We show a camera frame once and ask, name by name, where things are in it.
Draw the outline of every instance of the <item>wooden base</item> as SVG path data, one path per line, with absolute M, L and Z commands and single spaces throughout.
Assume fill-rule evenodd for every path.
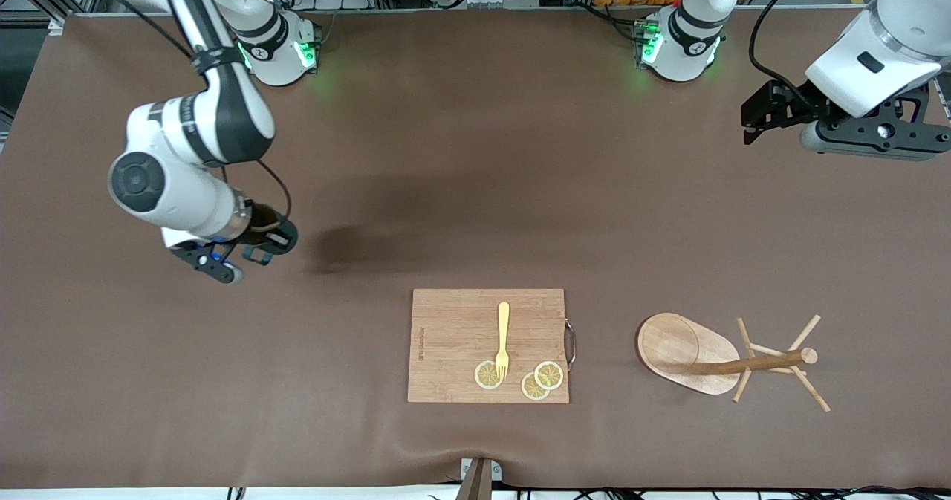
M 723 335 L 679 314 L 649 317 L 637 332 L 637 355 L 656 375 L 705 395 L 722 395 L 740 374 L 710 374 L 710 365 L 740 359 Z
M 510 306 L 507 348 L 509 374 L 487 391 L 473 377 L 479 363 L 499 352 L 499 303 Z M 476 404 L 567 404 L 571 376 L 565 358 L 565 291 L 413 291 L 409 402 Z M 544 361 L 554 361 L 565 377 L 540 401 L 522 394 L 522 378 Z

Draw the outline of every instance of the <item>metal handle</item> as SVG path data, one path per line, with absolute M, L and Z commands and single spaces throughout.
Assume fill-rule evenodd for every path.
M 568 359 L 568 371 L 571 371 L 571 366 L 574 365 L 574 358 L 577 357 L 578 339 L 577 335 L 574 334 L 574 328 L 571 327 L 571 322 L 568 321 L 568 318 L 565 318 L 565 328 L 568 331 L 568 335 L 571 335 L 571 359 Z

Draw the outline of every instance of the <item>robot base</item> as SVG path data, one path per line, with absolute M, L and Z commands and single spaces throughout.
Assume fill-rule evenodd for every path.
M 266 50 L 241 39 L 238 46 L 244 54 L 244 65 L 268 86 L 286 86 L 303 74 L 316 73 L 323 41 L 320 26 L 293 12 L 281 12 L 288 22 L 288 35 L 283 43 L 266 57 Z
M 709 54 L 687 56 L 670 35 L 668 23 L 673 12 L 675 7 L 665 6 L 635 23 L 634 37 L 643 41 L 633 44 L 634 58 L 637 60 L 637 66 L 642 69 L 652 69 L 658 76 L 667 80 L 687 82 L 699 77 L 704 69 L 713 63 L 720 39 L 707 49 Z

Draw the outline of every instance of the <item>green led light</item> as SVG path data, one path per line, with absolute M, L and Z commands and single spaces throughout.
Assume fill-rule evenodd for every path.
M 241 43 L 238 43 L 238 51 L 241 52 L 241 57 L 244 59 L 244 66 L 247 67 L 249 71 L 252 71 L 251 60 L 247 59 L 247 53 L 244 52 L 244 46 Z
M 720 45 L 720 39 L 719 39 L 719 37 L 717 37 L 717 39 L 716 39 L 716 41 L 714 41 L 713 45 L 710 46 L 710 57 L 709 57 L 709 59 L 707 59 L 707 65 L 710 65 L 711 63 L 713 63 L 713 57 L 716 56 L 716 48 L 717 48 L 719 45 Z
M 294 47 L 300 58 L 300 62 L 305 67 L 311 67 L 314 65 L 314 47 L 306 43 L 294 42 Z
M 641 57 L 641 61 L 644 63 L 653 63 L 653 61 L 657 59 L 657 53 L 662 45 L 663 35 L 658 32 L 653 36 L 653 39 L 644 46 L 644 56 Z

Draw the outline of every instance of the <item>wooden cutting board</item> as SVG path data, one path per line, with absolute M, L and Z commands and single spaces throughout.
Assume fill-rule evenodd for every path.
M 510 305 L 509 375 L 487 391 L 476 367 L 499 351 L 499 303 Z M 543 361 L 561 365 L 565 380 L 547 398 L 522 394 L 522 378 Z M 565 291 L 417 289 L 413 291 L 410 402 L 567 404 Z

